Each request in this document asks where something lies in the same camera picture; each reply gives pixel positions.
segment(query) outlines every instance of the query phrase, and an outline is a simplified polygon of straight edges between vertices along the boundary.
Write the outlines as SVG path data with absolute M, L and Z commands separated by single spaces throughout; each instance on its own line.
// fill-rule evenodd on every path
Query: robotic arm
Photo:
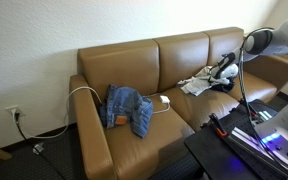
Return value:
M 276 30 L 262 28 L 250 33 L 241 47 L 224 55 L 224 58 L 212 68 L 210 73 L 214 79 L 228 78 L 237 75 L 238 68 L 235 64 L 240 58 L 245 62 L 258 55 L 283 54 L 288 54 L 288 19 Z

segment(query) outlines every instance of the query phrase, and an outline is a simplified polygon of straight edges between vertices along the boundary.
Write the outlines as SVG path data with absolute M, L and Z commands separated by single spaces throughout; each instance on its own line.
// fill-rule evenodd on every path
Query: charger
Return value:
M 164 103 L 164 104 L 170 103 L 170 99 L 168 99 L 167 96 L 161 95 L 160 99 L 161 99 L 161 102 Z

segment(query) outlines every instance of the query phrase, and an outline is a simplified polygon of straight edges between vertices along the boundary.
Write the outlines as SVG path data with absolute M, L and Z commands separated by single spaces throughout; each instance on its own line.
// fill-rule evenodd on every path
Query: couch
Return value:
M 77 122 L 84 168 L 88 179 L 147 179 L 188 152 L 184 139 L 209 121 L 238 105 L 238 78 L 229 93 L 206 90 L 199 96 L 184 94 L 176 83 L 190 78 L 206 65 L 215 65 L 222 54 L 243 40 L 237 27 L 180 34 L 169 37 L 83 48 L 78 50 L 78 75 L 70 79 L 70 91 L 81 86 L 96 90 L 103 101 L 109 84 L 128 86 L 141 95 L 162 93 L 171 108 L 153 114 L 142 139 L 129 124 L 103 128 L 99 101 L 90 90 L 71 98 L 72 118 Z M 280 57 L 258 57 L 244 63 L 248 101 L 270 101 L 288 82 L 288 61 Z M 154 111 L 167 107 L 152 96 Z

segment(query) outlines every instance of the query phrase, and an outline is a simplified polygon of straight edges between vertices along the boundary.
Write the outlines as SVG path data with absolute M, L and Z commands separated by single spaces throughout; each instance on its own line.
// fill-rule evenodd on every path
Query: denim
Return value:
M 153 103 L 130 87 L 109 85 L 106 101 L 100 106 L 100 119 L 107 129 L 116 127 L 117 116 L 126 116 L 133 133 L 144 138 L 153 113 Z

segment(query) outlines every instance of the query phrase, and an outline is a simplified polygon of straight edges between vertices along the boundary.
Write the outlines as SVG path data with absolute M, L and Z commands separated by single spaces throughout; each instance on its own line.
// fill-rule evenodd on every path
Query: floor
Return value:
M 268 104 L 274 109 L 280 110 L 287 103 L 288 96 L 282 94 Z M 65 179 L 86 179 L 76 128 L 43 143 L 45 148 L 43 155 L 61 172 Z M 32 153 L 29 145 L 21 145 L 10 153 L 13 155 L 10 160 L 0 160 L 0 180 L 62 179 L 40 156 Z M 153 175 L 150 179 L 197 179 L 194 174 L 198 169 L 198 163 L 188 153 L 181 160 Z

